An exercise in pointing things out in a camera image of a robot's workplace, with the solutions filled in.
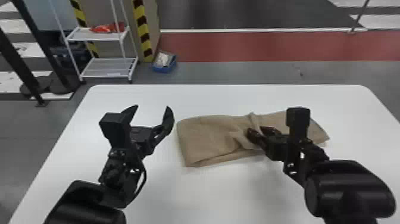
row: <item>gray wall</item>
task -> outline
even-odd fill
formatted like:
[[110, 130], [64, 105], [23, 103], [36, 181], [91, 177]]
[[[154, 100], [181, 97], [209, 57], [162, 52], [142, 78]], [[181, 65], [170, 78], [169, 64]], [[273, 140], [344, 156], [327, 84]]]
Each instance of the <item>gray wall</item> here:
[[[48, 0], [24, 0], [39, 30], [59, 30]], [[76, 27], [74, 11], [69, 0], [51, 0], [56, 7], [64, 30]]]

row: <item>yellow and black striped pillar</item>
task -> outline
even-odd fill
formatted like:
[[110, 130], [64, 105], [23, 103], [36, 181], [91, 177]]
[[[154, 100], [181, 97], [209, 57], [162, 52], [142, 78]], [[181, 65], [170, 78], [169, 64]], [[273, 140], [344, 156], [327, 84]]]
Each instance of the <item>yellow and black striped pillar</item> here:
[[[74, 13], [75, 13], [76, 19], [78, 20], [79, 26], [88, 27], [88, 24], [86, 23], [85, 14], [82, 10], [82, 7], [79, 4], [79, 1], [78, 0], [70, 0], [70, 2], [72, 5], [72, 8], [74, 9]], [[97, 50], [97, 47], [95, 46], [95, 43], [93, 43], [93, 41], [88, 41], [87, 47], [92, 52], [92, 54], [95, 58], [99, 57], [99, 52]]]
[[137, 24], [137, 34], [140, 39], [140, 47], [142, 49], [145, 62], [153, 62], [154, 51], [150, 40], [149, 26], [147, 24], [145, 5], [143, 0], [133, 0], [133, 13]]

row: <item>white shelf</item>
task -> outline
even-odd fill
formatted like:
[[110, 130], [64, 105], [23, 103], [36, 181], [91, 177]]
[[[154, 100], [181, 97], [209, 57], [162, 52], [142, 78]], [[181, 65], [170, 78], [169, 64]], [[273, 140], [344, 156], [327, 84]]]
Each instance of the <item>white shelf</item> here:
[[120, 33], [94, 33], [88, 27], [77, 27], [67, 36], [67, 41], [122, 41], [129, 32], [129, 26]]
[[137, 58], [92, 58], [81, 77], [132, 77]]

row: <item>beige cloth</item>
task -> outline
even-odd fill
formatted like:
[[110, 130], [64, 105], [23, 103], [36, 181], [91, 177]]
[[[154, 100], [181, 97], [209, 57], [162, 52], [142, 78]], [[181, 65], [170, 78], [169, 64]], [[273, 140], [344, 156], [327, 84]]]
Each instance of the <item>beige cloth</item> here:
[[[275, 127], [289, 133], [286, 112], [246, 116], [201, 116], [178, 122], [180, 149], [187, 167], [208, 166], [264, 152], [247, 140], [247, 128], [260, 131], [260, 126]], [[329, 139], [327, 133], [311, 119], [308, 138], [315, 144]]]

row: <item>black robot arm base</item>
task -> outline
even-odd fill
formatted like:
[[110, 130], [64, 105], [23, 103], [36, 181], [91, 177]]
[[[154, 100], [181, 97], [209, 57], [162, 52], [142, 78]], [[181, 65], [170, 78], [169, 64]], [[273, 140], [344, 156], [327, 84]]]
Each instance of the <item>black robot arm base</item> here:
[[289, 134], [273, 127], [262, 133], [247, 130], [247, 138], [273, 161], [284, 162], [283, 172], [304, 188], [307, 209], [326, 224], [373, 224], [396, 210], [389, 187], [364, 166], [352, 160], [330, 160], [307, 138], [310, 110], [286, 111]]

